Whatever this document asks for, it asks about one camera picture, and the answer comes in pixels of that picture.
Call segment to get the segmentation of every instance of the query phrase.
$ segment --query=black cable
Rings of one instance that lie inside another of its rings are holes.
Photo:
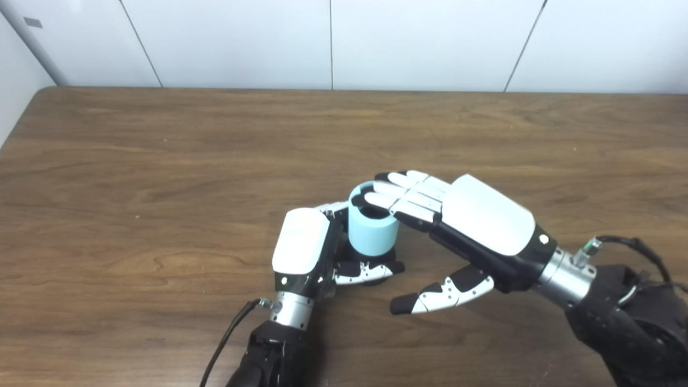
[[[222,353],[224,346],[227,345],[229,335],[232,334],[234,328],[236,328],[237,325],[239,325],[239,323],[244,319],[244,317],[246,317],[249,314],[249,312],[251,312],[258,304],[260,304],[260,301],[261,299],[257,298],[253,301],[247,302],[246,305],[244,305],[244,307],[241,308],[241,310],[237,313],[234,319],[232,319],[232,323],[229,324],[229,328],[227,328],[227,331],[224,333],[222,339],[219,341],[217,349],[215,349],[215,353],[213,353],[213,357],[211,357],[211,360],[208,362],[206,372],[203,373],[203,378],[201,379],[200,387],[205,387],[206,383],[208,383],[208,377],[211,375],[211,371],[213,370],[213,367],[215,365],[215,362],[217,361],[217,358],[219,357],[219,354]]]
[[[639,238],[623,238],[620,236],[598,236],[596,238],[600,242],[619,243],[628,246],[630,249],[638,252],[640,255],[647,258],[650,262],[657,266],[657,269],[662,275],[662,280],[664,280],[664,282],[671,283],[671,276],[667,270],[667,267],[664,265],[664,262],[662,262],[662,257],[655,253],[654,250],[652,250]]]

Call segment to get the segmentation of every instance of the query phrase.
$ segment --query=robotic finger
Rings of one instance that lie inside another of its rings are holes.
[[[447,277],[442,284],[435,282],[420,293],[396,297],[389,310],[393,315],[432,312],[466,304],[489,293],[495,282],[489,275],[473,265],[468,265]]]
[[[402,262],[339,262],[334,270],[334,281],[337,285],[353,285],[375,282],[383,278],[402,273],[405,270]]]

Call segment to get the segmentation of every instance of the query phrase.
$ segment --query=cable connector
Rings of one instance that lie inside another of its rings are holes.
[[[591,240],[588,240],[588,243],[585,244],[585,246],[581,247],[572,257],[571,257],[571,263],[573,266],[576,266],[577,268],[582,269],[588,264],[588,261],[590,258],[592,258],[593,255],[597,254],[598,251],[600,251],[600,248],[602,247],[602,241],[593,238]]]
[[[260,301],[258,302],[258,305],[265,309],[272,309],[273,304],[274,302],[271,299],[265,297],[261,297]]]

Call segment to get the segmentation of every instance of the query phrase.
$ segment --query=silver cylindrical joint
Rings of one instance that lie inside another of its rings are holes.
[[[270,320],[305,331],[312,310],[313,300],[310,298],[281,291],[272,305]]]
[[[597,270],[594,266],[584,264],[577,267],[567,251],[557,249],[547,263],[533,290],[554,302],[561,308],[568,309],[578,304],[590,290]]]

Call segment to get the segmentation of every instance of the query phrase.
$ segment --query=fingertip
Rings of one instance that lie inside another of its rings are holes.
[[[406,271],[406,266],[404,265],[404,262],[387,262],[385,263],[385,265],[387,266],[389,271],[392,272],[392,274],[399,274]]]
[[[389,303],[389,311],[393,315],[410,315],[416,302],[418,302],[417,293],[395,297]]]
[[[389,172],[380,172],[379,174],[376,174],[375,180],[382,180],[382,181],[390,182],[389,181]]]

